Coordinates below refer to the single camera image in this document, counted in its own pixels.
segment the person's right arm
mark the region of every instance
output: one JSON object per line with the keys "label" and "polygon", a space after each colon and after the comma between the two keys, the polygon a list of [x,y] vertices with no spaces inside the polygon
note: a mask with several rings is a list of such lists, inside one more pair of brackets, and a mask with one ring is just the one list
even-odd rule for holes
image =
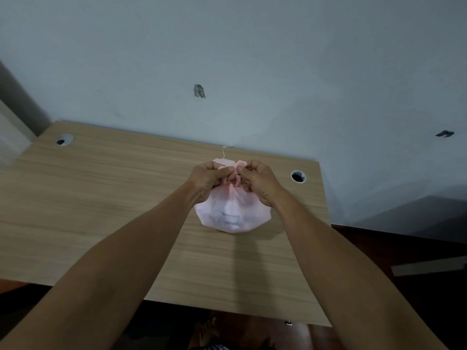
{"label": "person's right arm", "polygon": [[239,172],[245,190],[279,213],[306,281],[346,349],[446,349],[384,273],[313,216],[271,168],[252,161]]}

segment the tied plastic bag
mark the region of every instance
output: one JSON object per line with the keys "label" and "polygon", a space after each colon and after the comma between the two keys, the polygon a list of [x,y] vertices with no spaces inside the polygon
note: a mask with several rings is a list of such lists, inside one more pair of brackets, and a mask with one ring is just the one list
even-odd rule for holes
{"label": "tied plastic bag", "polygon": [[222,164],[219,168],[235,167],[235,183],[223,178],[219,187],[211,190],[209,198],[195,205],[195,211],[204,226],[224,232],[247,232],[271,219],[271,208],[263,205],[252,192],[243,190],[237,167],[246,166],[244,161],[231,161],[216,158],[214,162]]}

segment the wooden desk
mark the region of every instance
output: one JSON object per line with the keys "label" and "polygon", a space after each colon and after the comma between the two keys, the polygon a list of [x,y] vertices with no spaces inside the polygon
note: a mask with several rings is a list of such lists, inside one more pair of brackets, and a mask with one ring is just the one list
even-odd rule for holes
{"label": "wooden desk", "polygon": [[[55,142],[65,133],[68,146]],[[224,149],[259,159],[314,214],[329,223],[318,162]],[[158,204],[192,167],[222,158],[215,145],[56,122],[0,176],[0,278],[53,285],[90,247]],[[304,184],[290,178],[299,169]],[[228,234],[190,212],[146,296],[187,306],[329,325],[273,218]]]}

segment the person's right hand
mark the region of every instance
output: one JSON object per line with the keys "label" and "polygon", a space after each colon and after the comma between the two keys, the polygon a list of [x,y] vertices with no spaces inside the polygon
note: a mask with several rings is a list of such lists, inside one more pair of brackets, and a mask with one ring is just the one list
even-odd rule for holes
{"label": "person's right hand", "polygon": [[277,194],[283,190],[271,168],[259,161],[250,161],[247,167],[237,167],[237,172],[242,177],[243,189],[253,191],[266,206],[272,206]]}

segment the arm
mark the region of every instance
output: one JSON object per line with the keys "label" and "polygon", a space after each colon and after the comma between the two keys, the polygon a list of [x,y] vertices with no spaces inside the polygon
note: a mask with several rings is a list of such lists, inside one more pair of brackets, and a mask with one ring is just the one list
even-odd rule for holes
{"label": "arm", "polygon": [[281,217],[300,268],[346,349],[446,349],[384,273],[253,161],[244,189]]}
{"label": "arm", "polygon": [[92,247],[0,349],[109,349],[154,283],[191,208],[233,170],[219,166],[196,166],[159,205]]}

